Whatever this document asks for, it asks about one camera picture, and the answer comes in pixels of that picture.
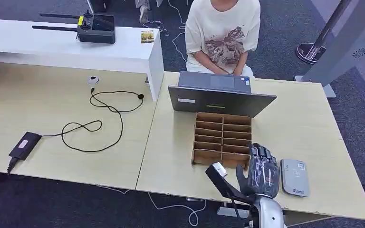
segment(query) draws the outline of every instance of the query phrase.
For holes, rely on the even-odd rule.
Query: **wooden divider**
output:
[[[251,118],[248,116],[197,113],[192,163],[245,169],[250,159]]]

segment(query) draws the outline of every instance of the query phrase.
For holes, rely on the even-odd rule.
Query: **laptop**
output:
[[[173,109],[243,115],[254,118],[276,96],[251,93],[250,78],[197,72],[180,73],[178,86],[168,86]]]

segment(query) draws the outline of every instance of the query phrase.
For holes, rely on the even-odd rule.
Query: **desk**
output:
[[[143,82],[145,74],[0,63],[0,172],[6,171],[8,154],[26,131],[55,134],[69,122],[102,120],[100,131],[75,131],[65,135],[66,142],[94,150],[117,140],[119,116],[89,103],[89,76],[100,77],[96,92],[128,90],[145,95],[138,110],[122,114],[121,141],[103,152],[86,154],[67,148],[60,136],[42,138],[26,161],[17,164],[12,173],[135,188],[156,105],[149,85]],[[140,100],[130,94],[98,97],[119,110],[140,104]]]
[[[178,75],[165,73],[136,189],[229,202],[206,176],[207,166],[191,165],[195,114],[174,112],[167,90]],[[365,219],[365,193],[321,84],[254,79],[251,89],[277,96],[253,119],[253,141],[278,161],[298,159],[308,167],[309,197],[280,188],[275,198],[287,213],[286,223],[330,216]],[[235,171],[227,171],[227,181],[238,188]]]
[[[157,99],[164,74],[158,29],[116,27],[114,44],[96,44],[77,41],[75,32],[31,27],[75,28],[76,22],[0,20],[0,62],[144,73],[149,79],[152,99]],[[154,43],[141,43],[143,30],[153,30]]]
[[[118,117],[88,102],[86,79],[91,75],[100,76],[97,91],[150,94],[142,83],[145,74],[0,64],[0,172],[6,171],[8,154],[25,131],[58,133],[68,122],[101,119],[101,131],[70,133],[66,141],[94,149],[118,137]],[[165,73],[157,104],[146,97],[140,109],[123,114],[125,131],[117,146],[84,154],[65,147],[60,137],[42,139],[13,173],[227,202],[206,176],[207,166],[191,165],[195,114],[174,112],[167,90],[177,84],[178,75]],[[275,198],[286,212],[286,224],[334,216],[365,219],[365,193],[321,85],[266,79],[251,83],[255,93],[278,96],[253,119],[253,140],[278,160],[299,159],[308,167],[309,197],[281,189]],[[128,95],[101,98],[124,109],[139,102]],[[227,170],[227,180],[238,187],[234,170]]]

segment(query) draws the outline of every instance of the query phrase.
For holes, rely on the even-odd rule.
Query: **light wood table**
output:
[[[156,105],[149,85],[144,83],[146,74],[0,63],[0,172],[6,172],[8,154],[26,131],[56,134],[69,122],[102,120],[100,131],[77,130],[65,135],[66,142],[97,150],[118,139],[118,114],[89,103],[89,76],[100,77],[95,92],[128,90],[145,95],[139,109],[122,114],[124,132],[120,142],[103,152],[86,154],[67,148],[60,136],[42,138],[12,173],[135,189]],[[119,110],[140,104],[131,94],[98,98]]]
[[[165,73],[136,189],[229,202],[206,176],[207,166],[191,165],[195,114],[175,112],[167,90],[178,77]],[[365,193],[321,84],[255,79],[251,89],[277,96],[253,119],[253,141],[278,161],[307,164],[310,196],[294,197],[280,188],[275,198],[286,224],[331,216],[365,219]],[[235,171],[227,170],[227,181],[238,188]]]
[[[177,84],[178,75],[165,73],[156,104],[143,83],[145,74],[0,63],[0,172],[6,172],[8,154],[25,131],[54,134],[68,122],[102,120],[101,131],[80,130],[65,135],[65,140],[86,149],[114,142],[120,130],[118,115],[88,101],[87,77],[99,76],[97,92],[145,95],[141,108],[123,114],[120,143],[85,154],[67,148],[60,137],[43,138],[13,173],[227,202],[206,176],[207,167],[191,165],[195,115],[174,112],[167,90]],[[286,211],[286,224],[332,216],[365,219],[365,193],[321,85],[265,79],[251,83],[255,93],[278,96],[254,118],[254,142],[268,147],[278,160],[298,159],[308,167],[310,197],[281,190],[275,198]],[[133,95],[100,98],[124,110],[139,104]],[[227,180],[238,187],[234,170],[228,172]]]

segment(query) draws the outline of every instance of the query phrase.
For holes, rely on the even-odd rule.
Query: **graphic print t-shirt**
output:
[[[211,0],[194,0],[185,26],[188,62],[200,65],[192,53],[203,51],[233,73],[240,54],[257,48],[259,16],[258,0],[238,0],[225,12],[217,11]]]

